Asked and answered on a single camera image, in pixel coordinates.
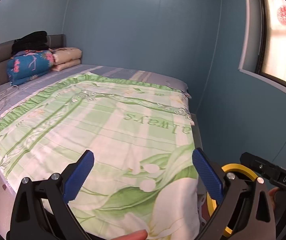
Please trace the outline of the person's right hand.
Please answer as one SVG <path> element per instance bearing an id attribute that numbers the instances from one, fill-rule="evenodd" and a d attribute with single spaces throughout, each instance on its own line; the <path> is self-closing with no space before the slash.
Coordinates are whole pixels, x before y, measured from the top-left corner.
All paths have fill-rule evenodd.
<path id="1" fill-rule="evenodd" d="M 279 190 L 280 189 L 278 187 L 275 187 L 275 188 L 269 190 L 269 196 L 270 196 L 270 200 L 272 202 L 273 210 L 276 209 L 275 195 Z"/>

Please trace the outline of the person's left hand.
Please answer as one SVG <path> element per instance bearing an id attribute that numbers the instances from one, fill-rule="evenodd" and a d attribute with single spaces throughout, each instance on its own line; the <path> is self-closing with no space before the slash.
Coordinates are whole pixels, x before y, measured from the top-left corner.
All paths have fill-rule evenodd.
<path id="1" fill-rule="evenodd" d="M 146 230 L 139 230 L 128 235 L 113 238 L 112 240 L 146 240 L 147 237 L 148 233 Z"/>

